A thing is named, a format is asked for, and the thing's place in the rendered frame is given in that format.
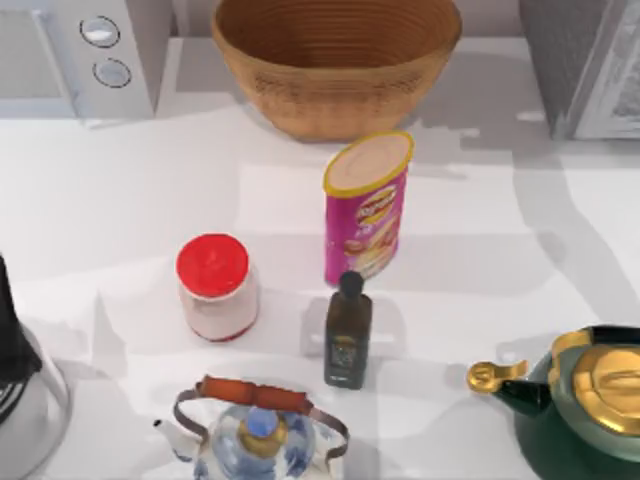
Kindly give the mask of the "pink chips can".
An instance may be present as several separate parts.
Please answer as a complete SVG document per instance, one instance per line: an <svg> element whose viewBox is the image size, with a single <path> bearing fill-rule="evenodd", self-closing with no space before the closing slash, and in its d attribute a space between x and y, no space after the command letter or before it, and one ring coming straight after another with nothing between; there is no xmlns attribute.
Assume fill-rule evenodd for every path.
<svg viewBox="0 0 640 480"><path fill-rule="evenodd" d="M402 131L363 137L327 165L324 278L352 270L368 279L397 252L414 139Z"/></svg>

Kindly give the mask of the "dark olive oil bottle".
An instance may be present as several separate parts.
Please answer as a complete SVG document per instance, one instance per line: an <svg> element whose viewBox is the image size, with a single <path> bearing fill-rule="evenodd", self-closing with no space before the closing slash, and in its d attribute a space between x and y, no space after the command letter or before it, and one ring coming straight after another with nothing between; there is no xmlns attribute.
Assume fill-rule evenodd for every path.
<svg viewBox="0 0 640 480"><path fill-rule="evenodd" d="M325 324L324 380L337 388L363 388L373 320L373 302L364 278L345 271L330 298Z"/></svg>

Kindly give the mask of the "white jar with red lid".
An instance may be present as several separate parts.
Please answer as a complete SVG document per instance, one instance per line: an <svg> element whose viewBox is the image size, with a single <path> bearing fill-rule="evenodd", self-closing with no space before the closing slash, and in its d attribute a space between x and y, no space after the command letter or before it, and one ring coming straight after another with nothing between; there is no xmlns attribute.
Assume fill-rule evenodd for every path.
<svg viewBox="0 0 640 480"><path fill-rule="evenodd" d="M246 247L227 233L205 233L180 249L175 269L186 324L200 338L232 341L259 312L259 284Z"/></svg>

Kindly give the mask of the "woven wicker basket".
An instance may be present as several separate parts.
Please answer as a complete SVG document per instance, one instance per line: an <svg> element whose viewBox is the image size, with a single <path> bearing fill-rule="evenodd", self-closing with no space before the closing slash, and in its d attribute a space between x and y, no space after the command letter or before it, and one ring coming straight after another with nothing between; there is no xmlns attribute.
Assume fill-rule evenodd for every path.
<svg viewBox="0 0 640 480"><path fill-rule="evenodd" d="M309 141L395 128L462 33L454 0L220 0L211 25L248 100Z"/></svg>

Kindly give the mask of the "blue and white teapot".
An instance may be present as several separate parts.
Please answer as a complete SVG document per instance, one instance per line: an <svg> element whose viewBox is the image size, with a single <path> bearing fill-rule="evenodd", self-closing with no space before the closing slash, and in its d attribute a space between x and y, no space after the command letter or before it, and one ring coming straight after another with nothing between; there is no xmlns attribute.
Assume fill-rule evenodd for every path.
<svg viewBox="0 0 640 480"><path fill-rule="evenodd" d="M209 375L153 427L191 466L186 480L340 480L331 463L350 441L348 427L304 392Z"/></svg>

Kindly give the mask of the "pale microwave oven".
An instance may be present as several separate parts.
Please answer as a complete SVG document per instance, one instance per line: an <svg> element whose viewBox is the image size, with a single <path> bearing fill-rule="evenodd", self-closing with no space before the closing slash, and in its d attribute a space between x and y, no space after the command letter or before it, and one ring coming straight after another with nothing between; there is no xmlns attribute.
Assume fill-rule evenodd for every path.
<svg viewBox="0 0 640 480"><path fill-rule="evenodd" d="M89 45L81 20L119 27L112 48ZM172 0L0 0L0 119L120 122L154 116L173 25ZM131 70L124 88L101 85L96 62Z"/></svg>

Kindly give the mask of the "small microwave knob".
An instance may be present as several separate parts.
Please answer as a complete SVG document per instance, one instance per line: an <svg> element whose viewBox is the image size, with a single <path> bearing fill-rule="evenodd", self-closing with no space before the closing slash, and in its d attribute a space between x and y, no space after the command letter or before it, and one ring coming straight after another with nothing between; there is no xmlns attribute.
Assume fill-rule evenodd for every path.
<svg viewBox="0 0 640 480"><path fill-rule="evenodd" d="M132 81L130 68L124 62L114 58L96 62L92 72L101 85L112 89L124 88Z"/></svg>

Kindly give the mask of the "large microwave knob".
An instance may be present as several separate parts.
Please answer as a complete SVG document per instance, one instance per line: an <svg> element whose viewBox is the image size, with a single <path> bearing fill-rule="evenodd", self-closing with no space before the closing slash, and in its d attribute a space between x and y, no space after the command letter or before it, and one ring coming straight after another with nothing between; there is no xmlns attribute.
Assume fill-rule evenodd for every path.
<svg viewBox="0 0 640 480"><path fill-rule="evenodd" d="M89 45L102 49L112 48L121 37L118 25L106 16L81 20L79 32Z"/></svg>

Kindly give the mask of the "green and gold kettle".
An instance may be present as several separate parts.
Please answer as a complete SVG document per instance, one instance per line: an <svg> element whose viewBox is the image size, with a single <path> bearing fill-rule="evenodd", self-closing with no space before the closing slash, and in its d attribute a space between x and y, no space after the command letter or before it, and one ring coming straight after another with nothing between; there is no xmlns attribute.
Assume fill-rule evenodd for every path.
<svg viewBox="0 0 640 480"><path fill-rule="evenodd" d="M640 327L567 332L534 368L478 362L466 381L513 411L540 480L640 480Z"/></svg>

